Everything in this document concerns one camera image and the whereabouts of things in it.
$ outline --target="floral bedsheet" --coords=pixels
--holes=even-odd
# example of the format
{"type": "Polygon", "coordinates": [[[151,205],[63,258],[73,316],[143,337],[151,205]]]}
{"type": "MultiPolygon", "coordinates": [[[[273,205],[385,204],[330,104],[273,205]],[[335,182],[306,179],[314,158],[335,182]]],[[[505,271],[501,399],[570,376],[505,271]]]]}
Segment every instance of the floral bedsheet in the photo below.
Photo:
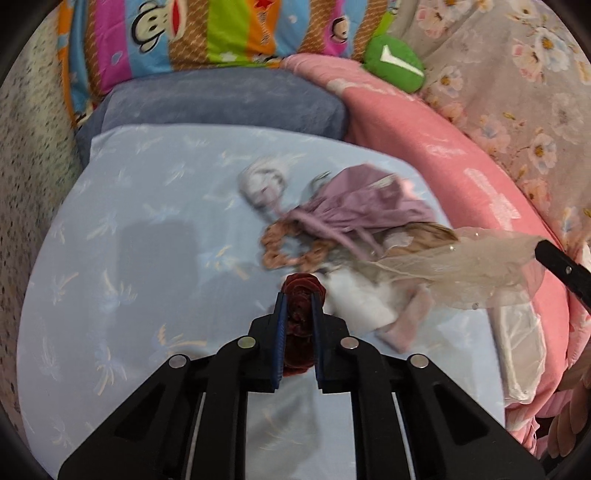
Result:
{"type": "MultiPolygon", "coordinates": [[[[423,60],[423,99],[509,174],[584,263],[591,64],[558,16],[540,0],[403,0],[389,32],[423,60]]],[[[569,304],[572,365],[591,317],[574,298],[569,304]]]]}

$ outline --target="blue gripper pad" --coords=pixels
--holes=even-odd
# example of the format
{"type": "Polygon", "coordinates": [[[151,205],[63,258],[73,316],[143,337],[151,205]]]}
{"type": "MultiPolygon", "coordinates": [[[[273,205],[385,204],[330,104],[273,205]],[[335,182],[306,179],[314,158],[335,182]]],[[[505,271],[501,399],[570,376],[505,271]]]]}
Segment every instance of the blue gripper pad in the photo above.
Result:
{"type": "Polygon", "coordinates": [[[281,297],[271,358],[271,385],[275,389],[279,388],[279,382],[283,378],[285,337],[287,335],[287,295],[282,295],[281,297]]]}
{"type": "Polygon", "coordinates": [[[324,313],[320,299],[315,293],[312,295],[312,322],[314,325],[314,369],[316,370],[316,380],[318,385],[324,380],[324,345],[322,345],[322,335],[320,329],[322,328],[320,322],[324,313]]]}

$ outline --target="light blue bedsheet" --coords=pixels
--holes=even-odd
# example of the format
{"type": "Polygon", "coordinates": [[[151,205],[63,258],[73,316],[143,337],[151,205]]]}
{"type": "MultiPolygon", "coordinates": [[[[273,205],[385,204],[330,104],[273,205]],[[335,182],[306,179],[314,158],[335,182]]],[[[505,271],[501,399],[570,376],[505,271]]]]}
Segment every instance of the light blue bedsheet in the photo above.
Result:
{"type": "MultiPolygon", "coordinates": [[[[211,355],[272,307],[289,270],[262,268],[269,219],[244,201],[237,181],[270,155],[289,165],[284,209],[316,175],[367,162],[410,179],[448,223],[412,167],[350,144],[213,125],[101,135],[43,243],[22,310],[20,405],[31,451],[52,475],[169,356],[211,355]]],[[[412,350],[503,422],[483,310],[433,311],[412,350]]],[[[354,480],[352,429],[348,395],[322,395],[313,370],[284,379],[276,394],[249,397],[247,478],[354,480]]]]}

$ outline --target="green plush toy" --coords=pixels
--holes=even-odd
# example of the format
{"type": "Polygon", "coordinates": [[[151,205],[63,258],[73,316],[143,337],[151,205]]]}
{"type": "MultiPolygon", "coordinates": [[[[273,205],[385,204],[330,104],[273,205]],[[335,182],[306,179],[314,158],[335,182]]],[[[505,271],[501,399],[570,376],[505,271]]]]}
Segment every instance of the green plush toy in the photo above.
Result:
{"type": "Polygon", "coordinates": [[[423,62],[405,42],[388,35],[372,38],[365,50],[363,66],[407,93],[416,92],[425,81],[423,62]]]}

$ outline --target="colorful patterned quilt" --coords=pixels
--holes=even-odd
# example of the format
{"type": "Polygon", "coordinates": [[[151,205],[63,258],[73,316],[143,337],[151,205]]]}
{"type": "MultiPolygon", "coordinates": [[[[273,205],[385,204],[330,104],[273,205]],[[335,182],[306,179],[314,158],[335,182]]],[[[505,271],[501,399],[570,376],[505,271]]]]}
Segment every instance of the colorful patterned quilt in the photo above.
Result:
{"type": "Polygon", "coordinates": [[[83,122],[111,89],[151,74],[277,66],[294,53],[360,60],[395,0],[65,0],[60,59],[83,122]]]}

